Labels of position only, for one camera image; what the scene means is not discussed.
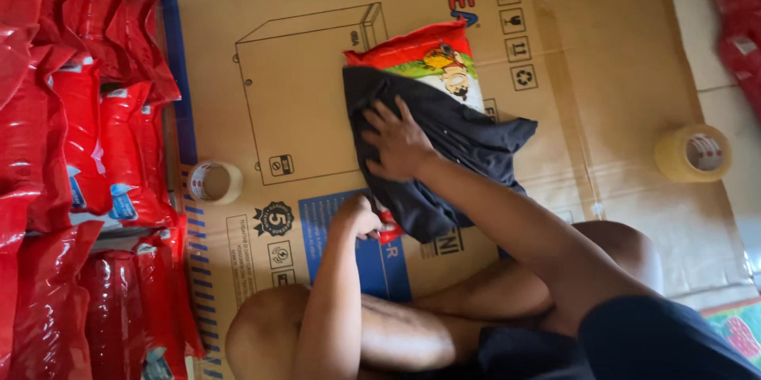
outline cardboard sheet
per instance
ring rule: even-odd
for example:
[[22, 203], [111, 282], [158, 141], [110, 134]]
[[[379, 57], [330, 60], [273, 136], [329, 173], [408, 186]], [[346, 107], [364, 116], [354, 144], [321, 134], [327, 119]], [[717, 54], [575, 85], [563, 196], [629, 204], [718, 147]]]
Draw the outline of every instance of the cardboard sheet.
[[[653, 160], [664, 132], [701, 122], [671, 0], [164, 0], [184, 174], [216, 158], [243, 172], [227, 206], [185, 197], [209, 360], [264, 288], [309, 284], [341, 200], [365, 187], [343, 100], [342, 50], [462, 16], [487, 113], [539, 122], [515, 158], [533, 199], [568, 222], [614, 220], [658, 245], [666, 295], [695, 306], [746, 298], [743, 251], [721, 183], [672, 184]], [[421, 245], [358, 242], [364, 292], [407, 300], [498, 259], [477, 229]]]

